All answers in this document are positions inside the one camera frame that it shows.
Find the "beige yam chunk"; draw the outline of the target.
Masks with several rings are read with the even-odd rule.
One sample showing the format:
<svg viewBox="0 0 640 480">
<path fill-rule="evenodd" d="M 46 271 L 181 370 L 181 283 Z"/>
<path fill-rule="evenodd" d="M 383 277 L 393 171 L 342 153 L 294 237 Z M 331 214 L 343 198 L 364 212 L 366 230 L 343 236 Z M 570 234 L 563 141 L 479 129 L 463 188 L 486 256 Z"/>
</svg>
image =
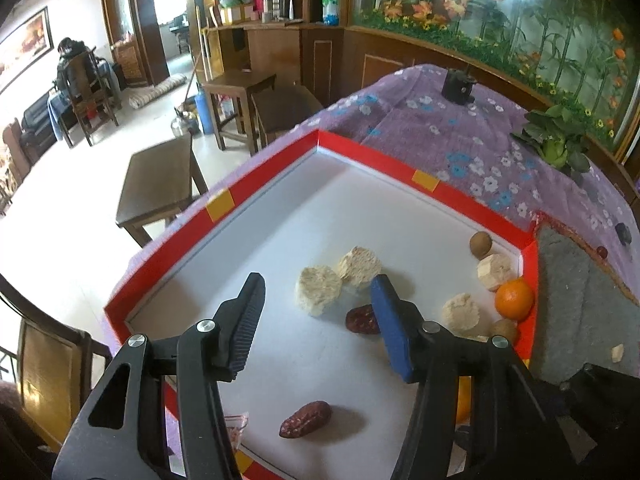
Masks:
<svg viewBox="0 0 640 480">
<path fill-rule="evenodd" d="M 611 349 L 611 360 L 613 363 L 619 363 L 624 357 L 625 347 L 623 344 L 618 344 Z"/>
<path fill-rule="evenodd" d="M 442 322 L 455 333 L 469 333 L 480 325 L 480 307 L 467 292 L 449 299 L 442 306 Z"/>
</svg>

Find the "small orange mandarin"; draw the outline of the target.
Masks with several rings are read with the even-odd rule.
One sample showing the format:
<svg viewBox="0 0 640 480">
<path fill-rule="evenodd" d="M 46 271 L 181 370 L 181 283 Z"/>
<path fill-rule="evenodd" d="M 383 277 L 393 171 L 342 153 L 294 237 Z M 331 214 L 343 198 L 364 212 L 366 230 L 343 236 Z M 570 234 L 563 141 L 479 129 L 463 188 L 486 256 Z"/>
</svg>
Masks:
<svg viewBox="0 0 640 480">
<path fill-rule="evenodd" d="M 472 377 L 460 376 L 458 382 L 456 423 L 462 424 L 471 416 L 472 410 Z"/>
</svg>

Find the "brown round longan fruit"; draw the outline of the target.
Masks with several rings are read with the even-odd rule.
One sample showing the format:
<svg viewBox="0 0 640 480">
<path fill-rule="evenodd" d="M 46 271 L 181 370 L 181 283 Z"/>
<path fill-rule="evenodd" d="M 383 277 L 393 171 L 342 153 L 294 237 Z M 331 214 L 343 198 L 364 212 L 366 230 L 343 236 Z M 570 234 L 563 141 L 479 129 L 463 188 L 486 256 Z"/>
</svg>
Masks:
<svg viewBox="0 0 640 480">
<path fill-rule="evenodd" d="M 520 338 L 520 331 L 518 330 L 518 324 L 508 318 L 502 318 L 495 322 L 490 328 L 491 336 L 503 336 L 510 342 L 511 346 L 515 346 Z"/>
</svg>

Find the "large orange mandarin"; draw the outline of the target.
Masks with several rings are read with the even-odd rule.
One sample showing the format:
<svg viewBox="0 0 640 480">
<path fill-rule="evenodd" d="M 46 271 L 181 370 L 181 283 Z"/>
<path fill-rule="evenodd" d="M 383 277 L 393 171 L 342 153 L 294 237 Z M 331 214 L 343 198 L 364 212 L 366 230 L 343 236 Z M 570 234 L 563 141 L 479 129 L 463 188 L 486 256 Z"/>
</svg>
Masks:
<svg viewBox="0 0 640 480">
<path fill-rule="evenodd" d="M 511 321 L 523 321 L 534 304 L 534 291 L 522 278 L 505 282 L 496 291 L 495 309 Z"/>
</svg>

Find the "dark red jujube date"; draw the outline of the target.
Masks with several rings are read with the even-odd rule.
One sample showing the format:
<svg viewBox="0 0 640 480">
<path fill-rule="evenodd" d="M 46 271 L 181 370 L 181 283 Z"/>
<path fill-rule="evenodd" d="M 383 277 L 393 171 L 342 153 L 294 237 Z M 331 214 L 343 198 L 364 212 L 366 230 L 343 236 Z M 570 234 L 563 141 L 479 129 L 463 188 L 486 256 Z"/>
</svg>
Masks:
<svg viewBox="0 0 640 480">
<path fill-rule="evenodd" d="M 378 335 L 380 328 L 370 304 L 350 309 L 345 316 L 346 328 L 355 334 Z"/>
</svg>

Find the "small tan yam piece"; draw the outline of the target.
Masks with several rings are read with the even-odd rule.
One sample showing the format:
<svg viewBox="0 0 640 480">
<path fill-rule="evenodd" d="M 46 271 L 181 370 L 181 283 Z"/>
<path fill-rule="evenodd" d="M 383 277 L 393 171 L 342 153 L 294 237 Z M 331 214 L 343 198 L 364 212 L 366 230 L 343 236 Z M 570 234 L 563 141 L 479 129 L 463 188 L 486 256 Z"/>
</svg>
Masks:
<svg viewBox="0 0 640 480">
<path fill-rule="evenodd" d="M 295 285 L 296 306 L 318 318 L 341 295 L 342 280 L 329 266 L 307 266 Z"/>
</svg>

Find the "pinkish yam chunk tray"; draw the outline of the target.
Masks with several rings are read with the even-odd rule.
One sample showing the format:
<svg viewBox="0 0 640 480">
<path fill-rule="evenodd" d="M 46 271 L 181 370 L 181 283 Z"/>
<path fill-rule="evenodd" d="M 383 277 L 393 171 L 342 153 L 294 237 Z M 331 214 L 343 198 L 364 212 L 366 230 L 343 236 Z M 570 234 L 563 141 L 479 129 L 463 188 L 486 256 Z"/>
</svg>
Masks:
<svg viewBox="0 0 640 480">
<path fill-rule="evenodd" d="M 491 292 L 515 278 L 510 258 L 501 254 L 491 254 L 480 260 L 476 273 L 480 284 Z"/>
</svg>

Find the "red white tray box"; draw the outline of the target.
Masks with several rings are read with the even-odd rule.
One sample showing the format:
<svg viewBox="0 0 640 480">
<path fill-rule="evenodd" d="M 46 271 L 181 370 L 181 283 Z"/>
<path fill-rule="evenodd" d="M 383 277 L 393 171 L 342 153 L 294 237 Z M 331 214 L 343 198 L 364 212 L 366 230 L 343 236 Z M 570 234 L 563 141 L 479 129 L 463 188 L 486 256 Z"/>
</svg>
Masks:
<svg viewBox="0 0 640 480">
<path fill-rule="evenodd" d="M 118 338 L 180 334 L 248 274 L 266 283 L 244 370 L 220 388 L 247 479 L 386 479 L 416 387 L 362 307 L 386 274 L 428 320 L 473 335 L 498 278 L 538 281 L 532 232 L 455 190 L 316 130 L 255 159 L 126 278 L 105 314 Z"/>
</svg>

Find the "pinkish yam chunk lower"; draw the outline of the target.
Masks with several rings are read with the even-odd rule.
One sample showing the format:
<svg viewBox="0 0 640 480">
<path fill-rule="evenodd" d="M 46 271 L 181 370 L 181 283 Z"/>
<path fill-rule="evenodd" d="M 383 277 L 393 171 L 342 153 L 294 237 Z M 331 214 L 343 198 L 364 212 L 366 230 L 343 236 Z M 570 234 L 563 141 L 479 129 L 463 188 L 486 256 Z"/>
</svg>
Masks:
<svg viewBox="0 0 640 480">
<path fill-rule="evenodd" d="M 372 250 L 360 246 L 352 248 L 337 263 L 337 274 L 341 280 L 353 288 L 370 285 L 382 273 L 382 262 Z"/>
</svg>

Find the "black car key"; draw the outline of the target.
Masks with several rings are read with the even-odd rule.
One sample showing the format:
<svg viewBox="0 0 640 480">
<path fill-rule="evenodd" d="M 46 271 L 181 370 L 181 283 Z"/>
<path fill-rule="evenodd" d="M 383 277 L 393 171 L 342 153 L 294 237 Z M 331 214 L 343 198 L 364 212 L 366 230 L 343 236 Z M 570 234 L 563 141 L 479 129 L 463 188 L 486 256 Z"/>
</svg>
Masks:
<svg viewBox="0 0 640 480">
<path fill-rule="evenodd" d="M 618 222 L 615 226 L 615 232 L 620 240 L 620 244 L 623 246 L 628 246 L 631 244 L 632 236 L 630 229 L 624 222 Z"/>
</svg>

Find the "dark wooden stool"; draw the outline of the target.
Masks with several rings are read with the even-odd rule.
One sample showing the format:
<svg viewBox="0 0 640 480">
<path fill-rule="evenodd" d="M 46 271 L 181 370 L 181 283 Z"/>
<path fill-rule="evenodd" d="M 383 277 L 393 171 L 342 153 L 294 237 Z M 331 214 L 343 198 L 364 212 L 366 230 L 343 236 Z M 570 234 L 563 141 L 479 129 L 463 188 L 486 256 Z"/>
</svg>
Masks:
<svg viewBox="0 0 640 480">
<path fill-rule="evenodd" d="M 194 201 L 192 185 L 198 195 L 208 191 L 190 136 L 134 153 L 120 192 L 117 226 L 144 247 L 152 240 L 144 227 L 157 221 L 173 222 Z"/>
</svg>

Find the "wooden side table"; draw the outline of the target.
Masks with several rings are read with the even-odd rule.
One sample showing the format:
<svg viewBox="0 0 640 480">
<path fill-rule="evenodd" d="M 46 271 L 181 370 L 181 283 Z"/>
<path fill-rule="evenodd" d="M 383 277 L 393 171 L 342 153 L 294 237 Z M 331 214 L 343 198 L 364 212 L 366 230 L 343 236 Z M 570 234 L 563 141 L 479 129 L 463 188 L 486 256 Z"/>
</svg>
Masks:
<svg viewBox="0 0 640 480">
<path fill-rule="evenodd" d="M 274 89 L 275 74 L 255 72 L 254 70 L 227 70 L 222 75 L 201 84 L 207 108 L 212 116 L 213 132 L 221 151 L 226 140 L 243 143 L 255 155 L 259 145 L 266 144 L 266 138 L 256 129 L 256 113 L 253 96 L 267 89 Z M 233 113 L 227 119 L 218 114 L 219 98 L 229 98 Z"/>
</svg>

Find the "green leafy vegetable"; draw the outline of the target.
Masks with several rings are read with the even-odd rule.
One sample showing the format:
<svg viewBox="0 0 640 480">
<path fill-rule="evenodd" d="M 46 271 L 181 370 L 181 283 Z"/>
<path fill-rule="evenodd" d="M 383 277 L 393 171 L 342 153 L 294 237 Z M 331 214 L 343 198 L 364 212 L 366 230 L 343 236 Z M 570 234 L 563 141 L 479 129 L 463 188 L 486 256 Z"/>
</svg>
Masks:
<svg viewBox="0 0 640 480">
<path fill-rule="evenodd" d="M 531 110 L 515 139 L 532 148 L 556 170 L 585 174 L 590 169 L 586 155 L 587 129 L 565 106 L 556 104 L 546 110 Z"/>
</svg>

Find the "black cylindrical container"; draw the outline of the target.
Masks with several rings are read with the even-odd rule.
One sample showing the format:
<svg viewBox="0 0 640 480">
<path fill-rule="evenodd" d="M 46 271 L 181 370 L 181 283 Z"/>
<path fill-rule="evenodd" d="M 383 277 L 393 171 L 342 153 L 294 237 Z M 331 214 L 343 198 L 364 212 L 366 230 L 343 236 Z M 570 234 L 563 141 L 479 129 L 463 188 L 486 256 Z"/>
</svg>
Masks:
<svg viewBox="0 0 640 480">
<path fill-rule="evenodd" d="M 468 105 L 475 101 L 472 95 L 476 79 L 468 70 L 447 70 L 440 94 L 449 102 L 458 105 Z"/>
</svg>

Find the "green blue water bottle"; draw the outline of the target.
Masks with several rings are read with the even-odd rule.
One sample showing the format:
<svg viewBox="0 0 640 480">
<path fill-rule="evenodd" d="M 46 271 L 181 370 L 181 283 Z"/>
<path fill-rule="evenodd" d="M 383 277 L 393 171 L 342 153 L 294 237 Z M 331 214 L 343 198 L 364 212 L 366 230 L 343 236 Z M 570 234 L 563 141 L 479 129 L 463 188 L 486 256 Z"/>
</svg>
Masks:
<svg viewBox="0 0 640 480">
<path fill-rule="evenodd" d="M 321 0 L 321 2 L 323 23 L 330 26 L 340 24 L 341 0 Z"/>
</svg>

